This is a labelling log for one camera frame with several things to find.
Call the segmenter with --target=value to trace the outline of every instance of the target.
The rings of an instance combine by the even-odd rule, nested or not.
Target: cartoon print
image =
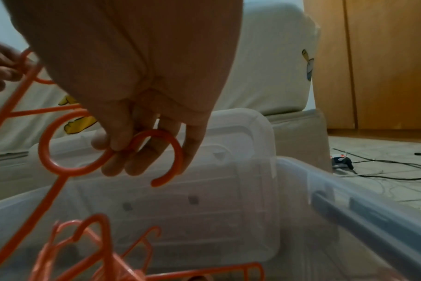
[[[302,55],[304,57],[304,59],[306,60],[306,62],[308,63],[308,66],[306,66],[306,78],[308,79],[308,81],[312,80],[312,69],[314,68],[314,59],[311,58],[309,59],[309,55],[308,52],[306,51],[306,49],[304,49],[302,51]]]
[[[64,106],[66,104],[73,105],[73,104],[77,104],[77,103],[78,102],[74,98],[72,98],[69,95],[66,95],[64,97],[64,99],[62,99],[58,103],[58,105]],[[78,118],[74,121],[70,121],[67,124],[65,124],[64,131],[68,135],[77,134],[79,132],[84,131],[85,129],[87,129],[88,127],[92,126],[95,123],[96,123],[96,119],[93,116],[81,117],[81,118]]]

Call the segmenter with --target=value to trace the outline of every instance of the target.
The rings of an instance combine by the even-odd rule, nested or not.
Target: wooden cabinet
[[[343,107],[353,114],[358,129],[421,129],[421,0],[333,0],[343,5],[344,30],[330,27],[341,24],[339,8],[326,2],[330,1],[306,0],[305,9],[322,28],[314,95],[328,127],[347,128],[343,122],[350,122],[350,115],[338,110]],[[337,65],[345,72],[341,79],[349,79],[352,88],[344,87],[342,94],[349,98],[340,99],[339,93],[333,95],[324,85],[334,83],[326,80],[339,79],[341,74],[334,78],[317,70],[324,68],[326,61],[338,60],[329,45],[339,48],[344,37],[347,58],[341,54],[343,62]]]

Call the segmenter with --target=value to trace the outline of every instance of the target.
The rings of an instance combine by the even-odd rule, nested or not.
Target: floor
[[[331,154],[341,154],[341,152],[334,150],[339,149],[371,159],[421,164],[421,156],[414,155],[415,152],[421,152],[421,143],[329,137],[329,146]],[[348,155],[348,157],[353,163],[363,161],[356,156]],[[400,164],[362,162],[353,165],[359,175],[378,174],[395,178],[421,178],[421,169]],[[348,175],[339,176],[344,176],[348,181],[388,196],[401,204],[421,210],[421,181],[397,181]]]

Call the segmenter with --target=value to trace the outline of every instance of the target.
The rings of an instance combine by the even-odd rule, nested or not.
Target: black cable
[[[360,155],[356,155],[347,151],[343,151],[340,149],[333,148],[333,150],[340,151],[342,153],[346,153],[347,155],[352,155],[361,159],[364,159],[365,161],[359,161],[354,163],[363,163],[363,162],[382,162],[382,163],[391,163],[391,164],[401,164],[405,166],[410,166],[413,168],[421,169],[421,165],[417,163],[408,163],[408,162],[398,162],[398,161],[392,161],[392,160],[377,160],[377,159],[370,159],[366,158]],[[382,175],[357,175],[362,178],[380,178],[380,179],[388,179],[388,180],[396,180],[396,181],[421,181],[421,178],[393,178],[393,177],[387,177]]]

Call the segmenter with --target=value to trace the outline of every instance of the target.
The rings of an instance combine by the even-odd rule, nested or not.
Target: wooden door
[[[354,108],[342,0],[304,0],[305,12],[320,26],[313,83],[316,107],[330,129],[353,129]]]
[[[421,0],[346,0],[360,129],[421,129]]]

